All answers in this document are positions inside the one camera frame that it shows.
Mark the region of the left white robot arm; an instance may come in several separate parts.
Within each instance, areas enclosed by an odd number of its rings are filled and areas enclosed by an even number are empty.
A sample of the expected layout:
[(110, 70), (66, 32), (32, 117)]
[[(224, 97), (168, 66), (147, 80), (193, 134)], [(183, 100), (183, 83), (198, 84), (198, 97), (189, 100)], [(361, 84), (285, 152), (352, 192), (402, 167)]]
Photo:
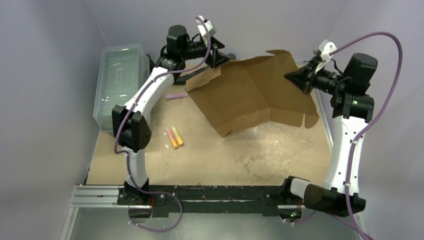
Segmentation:
[(124, 196), (138, 205), (149, 199), (149, 183), (145, 167), (144, 149), (150, 142), (151, 129), (148, 118), (161, 95), (179, 76), (187, 72), (186, 61), (201, 59), (202, 64), (216, 68), (231, 57), (221, 53), (225, 45), (214, 38), (216, 29), (205, 19), (198, 24), (199, 40), (191, 38), (183, 25), (173, 25), (166, 36), (155, 63), (151, 63), (151, 73), (138, 92), (124, 105), (115, 105), (111, 111), (114, 153), (126, 157), (127, 177), (124, 182)]

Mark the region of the brown cardboard box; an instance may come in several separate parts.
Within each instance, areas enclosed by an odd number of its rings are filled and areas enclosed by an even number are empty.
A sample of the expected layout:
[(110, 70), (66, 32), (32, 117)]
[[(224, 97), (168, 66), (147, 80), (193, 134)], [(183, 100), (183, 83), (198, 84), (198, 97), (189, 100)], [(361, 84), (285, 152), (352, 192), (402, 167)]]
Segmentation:
[(227, 62), (188, 79), (185, 90), (222, 137), (262, 123), (312, 128), (320, 116), (309, 94), (285, 74), (297, 64), (287, 50)]

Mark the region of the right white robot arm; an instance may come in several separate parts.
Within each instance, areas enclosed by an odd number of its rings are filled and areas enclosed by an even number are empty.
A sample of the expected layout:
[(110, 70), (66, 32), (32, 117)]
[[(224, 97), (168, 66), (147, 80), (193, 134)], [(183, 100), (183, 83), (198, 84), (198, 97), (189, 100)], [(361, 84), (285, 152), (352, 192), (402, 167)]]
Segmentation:
[(318, 57), (284, 77), (305, 95), (317, 89), (331, 95), (334, 138), (330, 167), (322, 186), (306, 179), (289, 176), (283, 182), (280, 196), (288, 204), (302, 200), (306, 208), (347, 217), (366, 207), (359, 196), (358, 172), (365, 134), (361, 131), (373, 118), (375, 102), (366, 94), (378, 60), (355, 53), (343, 72), (318, 68)]

